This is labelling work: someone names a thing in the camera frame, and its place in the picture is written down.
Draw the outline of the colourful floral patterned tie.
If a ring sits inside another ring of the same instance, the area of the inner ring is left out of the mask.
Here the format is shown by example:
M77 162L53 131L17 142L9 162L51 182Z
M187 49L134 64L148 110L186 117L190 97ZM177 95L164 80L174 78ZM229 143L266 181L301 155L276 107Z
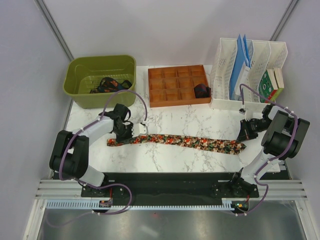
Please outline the colourful floral patterned tie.
M192 148L208 152L222 153L227 155L238 155L246 149L246 145L236 140L213 139L207 137L183 136L173 134L148 134L133 137L134 142L130 145L138 144L163 144L178 147ZM120 147L115 138L106 141L108 147Z

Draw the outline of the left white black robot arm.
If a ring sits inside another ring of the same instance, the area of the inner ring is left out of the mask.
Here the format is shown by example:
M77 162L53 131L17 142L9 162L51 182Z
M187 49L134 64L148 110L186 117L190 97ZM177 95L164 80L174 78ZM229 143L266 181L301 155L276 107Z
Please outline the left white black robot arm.
M51 170L59 178L77 179L92 185L92 191L99 197L106 196L110 185L106 175L89 165L89 148L92 143L106 134L114 133L123 141L133 137L133 123L129 121L131 111L117 103L112 111L101 112L98 117L75 131L61 130L56 137L49 161Z

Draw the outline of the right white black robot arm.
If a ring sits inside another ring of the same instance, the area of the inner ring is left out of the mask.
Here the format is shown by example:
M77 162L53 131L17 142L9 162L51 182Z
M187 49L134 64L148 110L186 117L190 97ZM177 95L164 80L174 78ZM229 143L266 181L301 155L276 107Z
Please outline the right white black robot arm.
M236 172L229 182L229 191L235 197L245 192L250 194L258 180L274 165L287 158L292 159L299 152L310 122L298 118L288 109L268 104L262 111L262 118L240 121L238 142L253 140L258 133L265 132L261 141L261 151L246 167Z

